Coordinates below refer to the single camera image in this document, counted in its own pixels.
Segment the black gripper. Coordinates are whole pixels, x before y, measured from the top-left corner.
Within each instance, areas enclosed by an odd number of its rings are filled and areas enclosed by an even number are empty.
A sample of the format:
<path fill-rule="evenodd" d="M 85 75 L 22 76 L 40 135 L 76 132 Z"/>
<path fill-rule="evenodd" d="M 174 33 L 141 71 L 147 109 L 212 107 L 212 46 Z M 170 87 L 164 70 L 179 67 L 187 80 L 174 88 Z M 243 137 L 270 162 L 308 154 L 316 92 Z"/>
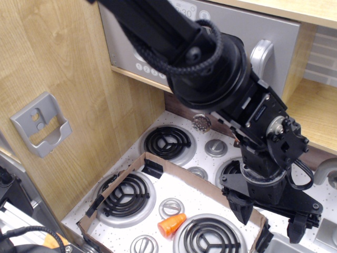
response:
<path fill-rule="evenodd" d="M 232 212 L 244 225 L 256 206 L 289 218 L 287 236 L 291 244 L 298 244 L 306 229 L 319 227 L 323 206 L 294 185 L 287 174 L 274 184 L 252 183 L 241 173 L 226 174 L 221 185 Z"/>

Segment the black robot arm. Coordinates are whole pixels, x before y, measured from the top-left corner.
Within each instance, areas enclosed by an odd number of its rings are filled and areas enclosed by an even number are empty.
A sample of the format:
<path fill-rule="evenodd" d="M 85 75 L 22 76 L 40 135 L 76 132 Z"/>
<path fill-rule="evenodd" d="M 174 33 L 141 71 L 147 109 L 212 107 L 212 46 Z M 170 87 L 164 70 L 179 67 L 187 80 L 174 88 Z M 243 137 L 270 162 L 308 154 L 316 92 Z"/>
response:
<path fill-rule="evenodd" d="M 208 20 L 192 21 L 168 1 L 102 1 L 138 54 L 166 75 L 186 107 L 214 113 L 238 138 L 243 165 L 221 179 L 223 194 L 241 223 L 253 207 L 288 217 L 287 235 L 297 244 L 318 227 L 322 205 L 296 185 L 292 166 L 309 177 L 300 160 L 308 139 L 286 105 L 252 70 L 243 42 Z"/>

